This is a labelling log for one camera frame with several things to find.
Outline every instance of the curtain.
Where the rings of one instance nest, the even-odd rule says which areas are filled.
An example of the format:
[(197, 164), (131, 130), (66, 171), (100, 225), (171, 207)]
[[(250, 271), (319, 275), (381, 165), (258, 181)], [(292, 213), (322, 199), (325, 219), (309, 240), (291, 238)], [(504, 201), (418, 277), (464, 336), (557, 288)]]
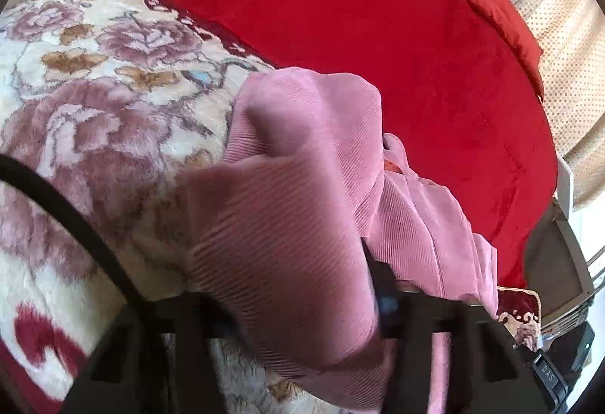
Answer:
[(544, 110), (574, 171), (574, 206), (605, 188), (605, 17), (596, 0), (511, 0), (544, 54)]

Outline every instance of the red pillow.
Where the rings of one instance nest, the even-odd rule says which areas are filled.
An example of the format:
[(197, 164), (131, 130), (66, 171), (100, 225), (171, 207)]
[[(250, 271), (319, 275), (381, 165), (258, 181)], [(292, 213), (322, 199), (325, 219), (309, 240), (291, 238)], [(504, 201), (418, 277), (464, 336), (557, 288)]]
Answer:
[(544, 101), (544, 84), (538, 70), (543, 50), (515, 6), (509, 0), (468, 1), (476, 13), (490, 23), (509, 44), (538, 98)]

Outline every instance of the pink garment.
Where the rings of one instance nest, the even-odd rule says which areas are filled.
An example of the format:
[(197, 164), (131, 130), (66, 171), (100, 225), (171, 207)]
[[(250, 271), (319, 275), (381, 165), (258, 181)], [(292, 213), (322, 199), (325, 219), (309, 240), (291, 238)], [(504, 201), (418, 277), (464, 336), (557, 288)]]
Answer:
[[(495, 316), (495, 249), (447, 188), (408, 167), (399, 139), (382, 136), (380, 94), (359, 76), (251, 74), (223, 161), (187, 188), (195, 286), (236, 316), (268, 367), (329, 403), (379, 409), (391, 369), (360, 237), (398, 279), (473, 294)], [(439, 413), (447, 339), (433, 343), (429, 412)]]

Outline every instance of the red fabric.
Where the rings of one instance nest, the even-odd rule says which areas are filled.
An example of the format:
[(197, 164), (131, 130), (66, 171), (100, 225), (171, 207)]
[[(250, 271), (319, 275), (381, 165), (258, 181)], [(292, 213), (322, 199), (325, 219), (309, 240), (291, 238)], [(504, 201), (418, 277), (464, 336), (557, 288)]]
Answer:
[(555, 190), (555, 149), (521, 65), (466, 0), (166, 1), (279, 67), (376, 85), (410, 167), (448, 187), (497, 248), (498, 282), (524, 287), (522, 249)]
[(26, 359), (34, 367), (46, 361), (46, 353), (51, 350), (72, 377), (86, 363), (86, 355), (68, 335), (55, 328), (47, 316), (38, 313), (28, 304), (17, 308), (14, 319), (14, 336)]
[(62, 402), (49, 398), (29, 377), (23, 368), (13, 358), (4, 341), (0, 339), (0, 363), (6, 369), (19, 390), (21, 397), (36, 414), (56, 414), (61, 409)]
[(469, 0), (475, 11), (497, 29), (517, 56), (538, 98), (544, 100), (544, 83), (538, 69), (543, 50), (509, 0)]
[(498, 320), (517, 344), (534, 352), (539, 349), (542, 308), (535, 291), (498, 288)]

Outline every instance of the black strap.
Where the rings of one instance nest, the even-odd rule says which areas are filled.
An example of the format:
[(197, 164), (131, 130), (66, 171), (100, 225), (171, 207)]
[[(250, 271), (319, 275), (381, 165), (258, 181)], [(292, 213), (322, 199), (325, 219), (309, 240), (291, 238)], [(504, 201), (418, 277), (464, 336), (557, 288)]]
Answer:
[(150, 309), (132, 284), (116, 256), (65, 197), (35, 171), (13, 158), (0, 154), (0, 181), (12, 185), (37, 203), (82, 245), (122, 292), (128, 304), (143, 318), (150, 318)]

